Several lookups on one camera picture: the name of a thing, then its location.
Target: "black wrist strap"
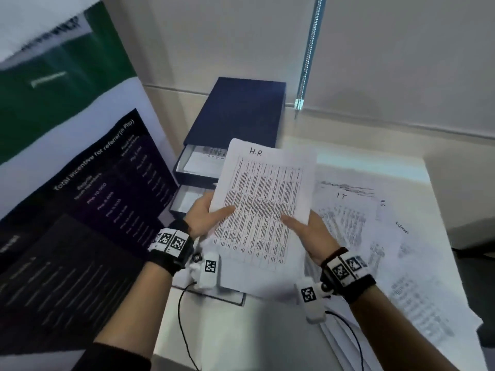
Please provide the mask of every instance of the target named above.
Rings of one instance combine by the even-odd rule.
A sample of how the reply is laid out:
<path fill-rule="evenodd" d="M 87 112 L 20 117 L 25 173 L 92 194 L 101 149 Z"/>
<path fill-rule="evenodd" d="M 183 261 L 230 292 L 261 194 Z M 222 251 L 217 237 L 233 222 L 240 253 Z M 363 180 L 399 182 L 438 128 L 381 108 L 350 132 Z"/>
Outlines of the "black wrist strap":
<path fill-rule="evenodd" d="M 160 230 L 148 248 L 148 261 L 158 264 L 172 276 L 183 269 L 194 252 L 194 240 L 188 231 L 184 220 L 175 220 Z"/>
<path fill-rule="evenodd" d="M 376 282 L 359 255 L 342 249 L 322 263 L 322 282 L 332 286 L 348 303 L 352 303 Z"/>

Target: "white desk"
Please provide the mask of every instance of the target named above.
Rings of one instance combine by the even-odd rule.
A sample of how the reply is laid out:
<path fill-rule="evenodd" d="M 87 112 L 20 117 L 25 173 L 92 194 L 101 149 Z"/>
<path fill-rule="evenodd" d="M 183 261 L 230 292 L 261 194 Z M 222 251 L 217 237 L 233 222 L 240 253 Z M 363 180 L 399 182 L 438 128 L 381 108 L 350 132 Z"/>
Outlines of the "white desk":
<path fill-rule="evenodd" d="M 305 143 L 317 148 L 319 164 L 380 174 L 394 211 L 438 248 L 442 254 L 438 266 L 440 278 L 467 302 L 428 172 L 421 159 L 291 137 L 283 138 L 281 145 Z M 193 368 L 177 321 L 180 293 L 176 289 L 170 293 L 154 352 Z M 185 294 L 181 306 L 189 348 L 203 371 L 341 369 L 319 326 L 307 324 L 303 311 L 297 306 L 248 296 L 244 307 L 238 307 L 190 293 Z M 449 358 L 461 371 L 486 371 L 474 332 L 472 338 Z"/>

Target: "black sleeve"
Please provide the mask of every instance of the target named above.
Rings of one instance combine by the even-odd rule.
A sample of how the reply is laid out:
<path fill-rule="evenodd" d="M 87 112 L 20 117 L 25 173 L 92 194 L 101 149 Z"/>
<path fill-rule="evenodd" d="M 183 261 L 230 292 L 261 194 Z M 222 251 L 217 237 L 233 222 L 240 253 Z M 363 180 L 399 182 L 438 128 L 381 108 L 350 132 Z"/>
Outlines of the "black sleeve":
<path fill-rule="evenodd" d="M 142 355 L 94 342 L 86 349 L 72 371 L 103 371 L 109 369 L 149 371 L 151 367 L 151 361 Z"/>

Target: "forearm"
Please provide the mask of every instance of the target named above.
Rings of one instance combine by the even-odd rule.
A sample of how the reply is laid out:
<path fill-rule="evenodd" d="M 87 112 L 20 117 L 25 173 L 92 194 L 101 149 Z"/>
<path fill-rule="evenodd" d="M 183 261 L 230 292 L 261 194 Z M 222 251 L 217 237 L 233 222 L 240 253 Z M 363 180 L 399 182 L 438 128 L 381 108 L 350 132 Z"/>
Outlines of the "forearm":
<path fill-rule="evenodd" d="M 172 284 L 169 272 L 146 263 L 131 290 L 95 342 L 111 345 L 148 359 L 160 330 Z"/>
<path fill-rule="evenodd" d="M 455 371 L 376 286 L 350 305 L 384 371 Z"/>

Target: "wire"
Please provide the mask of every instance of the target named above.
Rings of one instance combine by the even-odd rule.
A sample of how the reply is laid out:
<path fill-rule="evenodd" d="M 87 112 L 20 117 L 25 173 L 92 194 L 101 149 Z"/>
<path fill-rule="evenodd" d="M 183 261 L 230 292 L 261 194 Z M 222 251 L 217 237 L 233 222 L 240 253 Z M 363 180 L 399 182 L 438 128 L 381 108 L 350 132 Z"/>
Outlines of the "wire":
<path fill-rule="evenodd" d="M 347 327 L 350 329 L 350 331 L 352 332 L 352 335 L 354 336 L 354 338 L 356 339 L 356 342 L 357 342 L 357 347 L 359 348 L 359 355 L 361 355 L 361 370 L 364 371 L 364 357 L 363 357 L 363 351 L 361 349 L 361 344 L 359 343 L 359 340 L 357 339 L 357 336 L 356 334 L 354 333 L 354 331 L 352 330 L 351 326 L 349 325 L 349 323 L 343 318 L 341 317 L 339 314 L 333 312 L 333 311 L 325 311 L 325 313 L 327 314 L 330 314 L 330 315 L 333 315 L 337 318 L 339 318 L 340 320 L 343 321 L 343 323 L 345 325 L 347 325 Z"/>
<path fill-rule="evenodd" d="M 179 298 L 179 303 L 177 305 L 177 316 L 179 317 L 179 327 L 181 328 L 181 333 L 182 333 L 182 338 L 184 339 L 184 343 L 186 343 L 186 350 L 187 350 L 187 355 L 189 356 L 189 359 L 191 360 L 191 362 L 193 362 L 193 365 L 194 367 L 196 368 L 196 371 L 200 371 L 200 369 L 196 366 L 196 363 L 194 362 L 193 360 L 193 357 L 191 357 L 191 353 L 189 352 L 189 345 L 187 343 L 187 340 L 186 340 L 186 335 L 184 334 L 184 329 L 182 328 L 182 323 L 181 323 L 181 301 L 182 301 L 182 297 L 184 296 L 184 293 L 186 292 L 186 290 L 190 287 L 190 286 L 193 286 L 195 285 L 196 282 L 191 282 L 183 291 L 182 291 L 182 294 Z"/>

